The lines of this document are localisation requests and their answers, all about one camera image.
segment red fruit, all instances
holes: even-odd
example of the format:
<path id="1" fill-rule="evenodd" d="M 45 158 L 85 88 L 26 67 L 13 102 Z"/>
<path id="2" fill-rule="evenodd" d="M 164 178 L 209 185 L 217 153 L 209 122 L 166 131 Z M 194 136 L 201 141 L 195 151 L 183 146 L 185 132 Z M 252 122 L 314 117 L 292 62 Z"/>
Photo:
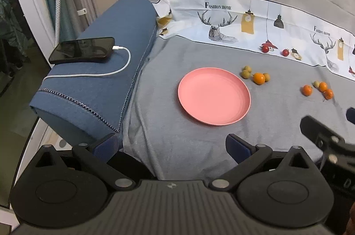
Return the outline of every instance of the red fruit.
<path id="1" fill-rule="evenodd" d="M 284 50 L 282 51 L 282 55 L 285 56 L 285 57 L 287 57 L 288 55 L 290 55 L 290 51 L 289 51 L 288 49 L 284 49 Z"/>
<path id="2" fill-rule="evenodd" d="M 270 48 L 268 47 L 268 46 L 262 46 L 261 47 L 261 51 L 263 52 L 263 53 L 267 53 L 267 52 L 269 52 L 270 51 Z"/>

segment cherry tomato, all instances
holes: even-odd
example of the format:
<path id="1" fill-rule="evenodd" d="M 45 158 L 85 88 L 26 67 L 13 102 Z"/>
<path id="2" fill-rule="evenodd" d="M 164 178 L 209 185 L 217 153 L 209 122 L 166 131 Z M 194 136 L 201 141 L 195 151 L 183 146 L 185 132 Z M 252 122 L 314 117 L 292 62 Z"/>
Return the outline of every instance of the cherry tomato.
<path id="1" fill-rule="evenodd" d="M 328 89 L 327 83 L 326 82 L 320 82 L 318 89 L 321 92 L 325 92 Z"/>
<path id="2" fill-rule="evenodd" d="M 261 47 L 261 51 L 263 52 L 263 53 L 267 53 L 267 52 L 269 52 L 270 51 L 270 48 L 268 47 L 268 46 L 262 46 Z"/>
<path id="3" fill-rule="evenodd" d="M 323 92 L 323 95 L 324 95 L 324 98 L 326 98 L 327 100 L 330 100 L 334 97 L 334 93 L 333 93 L 332 89 L 325 90 Z"/>
<path id="4" fill-rule="evenodd" d="M 284 49 L 284 50 L 282 51 L 282 55 L 285 56 L 285 57 L 287 57 L 288 55 L 290 55 L 290 51 L 289 51 L 288 49 Z"/>

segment pink plate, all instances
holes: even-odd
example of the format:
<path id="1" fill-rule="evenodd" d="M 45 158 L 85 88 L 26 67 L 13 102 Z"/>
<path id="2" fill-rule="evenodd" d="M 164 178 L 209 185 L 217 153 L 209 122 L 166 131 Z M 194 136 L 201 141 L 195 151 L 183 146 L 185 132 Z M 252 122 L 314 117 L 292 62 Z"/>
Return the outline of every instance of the pink plate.
<path id="1" fill-rule="evenodd" d="M 195 119 L 215 126 L 235 123 L 248 113 L 247 86 L 219 68 L 200 68 L 186 74 L 177 90 L 182 107 Z"/>

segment deer head print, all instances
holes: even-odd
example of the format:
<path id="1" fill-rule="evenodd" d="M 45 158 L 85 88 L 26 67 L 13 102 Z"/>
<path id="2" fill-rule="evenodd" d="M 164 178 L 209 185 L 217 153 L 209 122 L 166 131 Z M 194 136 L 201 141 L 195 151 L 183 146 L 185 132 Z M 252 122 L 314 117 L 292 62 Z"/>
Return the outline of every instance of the deer head print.
<path id="1" fill-rule="evenodd" d="M 327 54 L 329 53 L 329 50 L 334 48 L 334 46 L 335 46 L 335 41 L 333 42 L 333 41 L 330 39 L 330 37 L 328 37 L 329 40 L 331 41 L 331 44 L 329 45 L 329 43 L 327 42 L 327 46 L 324 47 L 323 44 L 319 41 L 319 39 L 315 40 L 315 38 L 314 38 L 315 33 L 313 34 L 313 36 L 310 34 L 310 36 L 311 36 L 311 39 L 312 39 L 313 43 L 319 45 L 319 46 L 324 50 L 324 52 L 325 52 L 325 57 L 326 57 L 326 59 L 327 59 L 327 65 L 328 65 L 329 69 L 331 69 L 331 70 L 333 70 L 333 71 L 338 71 L 338 70 L 339 70 L 338 65 L 335 64 L 335 63 L 333 63 L 333 62 L 332 62 L 331 60 L 329 60 L 328 57 L 327 57 Z"/>
<path id="2" fill-rule="evenodd" d="M 207 11 L 203 12 L 201 15 L 199 14 L 199 12 L 197 12 L 197 14 L 202 23 L 211 26 L 208 33 L 208 38 L 212 41 L 222 41 L 224 43 L 237 42 L 237 39 L 235 37 L 226 36 L 219 31 L 220 27 L 231 25 L 235 21 L 235 19 L 237 19 L 237 16 L 235 16 L 235 18 L 233 19 L 232 15 L 228 12 L 230 19 L 226 22 L 225 18 L 223 18 L 223 23 L 218 24 L 218 26 L 214 26 L 210 23 L 211 17 L 209 17 L 208 20 L 205 19 L 205 14 Z"/>

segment yellow clock print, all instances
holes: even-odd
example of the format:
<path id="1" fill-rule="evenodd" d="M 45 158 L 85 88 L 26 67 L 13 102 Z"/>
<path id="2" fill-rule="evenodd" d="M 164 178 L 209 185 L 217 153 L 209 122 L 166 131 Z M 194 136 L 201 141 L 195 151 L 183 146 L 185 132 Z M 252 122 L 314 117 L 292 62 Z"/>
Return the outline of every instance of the yellow clock print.
<path id="1" fill-rule="evenodd" d="M 254 34 L 254 18 L 255 15 L 249 11 L 245 12 L 242 17 L 242 32 Z"/>
<path id="2" fill-rule="evenodd" d="M 344 41 L 342 38 L 338 40 L 338 59 L 344 61 Z"/>

